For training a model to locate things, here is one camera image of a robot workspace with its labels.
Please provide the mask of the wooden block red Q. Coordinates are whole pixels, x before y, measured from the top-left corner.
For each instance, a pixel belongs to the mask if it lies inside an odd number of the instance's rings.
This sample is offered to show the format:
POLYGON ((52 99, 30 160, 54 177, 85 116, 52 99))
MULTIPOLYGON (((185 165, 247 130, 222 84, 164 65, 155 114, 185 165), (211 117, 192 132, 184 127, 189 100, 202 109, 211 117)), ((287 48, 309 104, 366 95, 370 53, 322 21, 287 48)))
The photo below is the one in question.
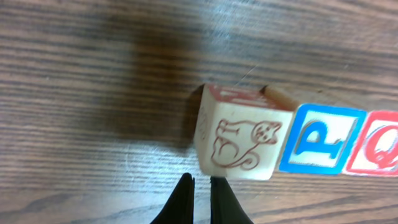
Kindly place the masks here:
POLYGON ((397 112, 368 114, 347 160, 346 175, 397 177, 397 112))

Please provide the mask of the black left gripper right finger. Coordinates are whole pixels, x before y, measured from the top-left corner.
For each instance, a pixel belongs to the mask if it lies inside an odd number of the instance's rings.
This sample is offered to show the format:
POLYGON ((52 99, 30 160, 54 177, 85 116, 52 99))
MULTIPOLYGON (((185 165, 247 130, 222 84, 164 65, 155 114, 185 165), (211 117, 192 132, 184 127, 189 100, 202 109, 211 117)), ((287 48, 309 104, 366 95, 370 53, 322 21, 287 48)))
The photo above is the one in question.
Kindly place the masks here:
POLYGON ((253 224, 224 177, 211 180, 211 224, 253 224))

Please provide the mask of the wooden block number 3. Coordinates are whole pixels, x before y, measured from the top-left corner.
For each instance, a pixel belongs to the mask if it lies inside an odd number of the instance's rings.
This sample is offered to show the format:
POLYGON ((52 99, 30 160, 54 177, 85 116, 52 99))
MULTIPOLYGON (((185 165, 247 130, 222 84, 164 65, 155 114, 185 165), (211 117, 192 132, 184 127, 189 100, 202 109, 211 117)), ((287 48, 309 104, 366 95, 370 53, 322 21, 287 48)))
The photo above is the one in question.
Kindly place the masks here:
POLYGON ((278 170, 340 174, 365 122, 366 110, 314 88, 267 85, 264 94, 294 113, 278 170))

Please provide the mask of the wooden block green Z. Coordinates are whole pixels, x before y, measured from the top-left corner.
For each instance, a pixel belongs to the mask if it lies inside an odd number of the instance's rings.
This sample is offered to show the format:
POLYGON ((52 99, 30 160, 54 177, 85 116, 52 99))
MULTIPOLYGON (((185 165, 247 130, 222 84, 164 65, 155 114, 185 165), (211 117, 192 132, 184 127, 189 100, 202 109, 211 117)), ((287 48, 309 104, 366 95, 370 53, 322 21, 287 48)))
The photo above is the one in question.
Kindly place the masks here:
POLYGON ((201 171, 270 179, 293 116, 259 91, 204 85, 193 137, 201 171))

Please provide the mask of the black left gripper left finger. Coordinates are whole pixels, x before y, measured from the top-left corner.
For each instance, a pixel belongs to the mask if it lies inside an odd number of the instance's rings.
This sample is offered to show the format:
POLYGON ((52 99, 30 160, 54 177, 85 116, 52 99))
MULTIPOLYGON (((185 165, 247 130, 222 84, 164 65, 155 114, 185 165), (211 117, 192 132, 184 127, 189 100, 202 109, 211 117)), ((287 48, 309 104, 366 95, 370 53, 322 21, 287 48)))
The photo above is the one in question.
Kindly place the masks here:
POLYGON ((151 224, 192 224, 195 179, 184 173, 160 213, 151 224))

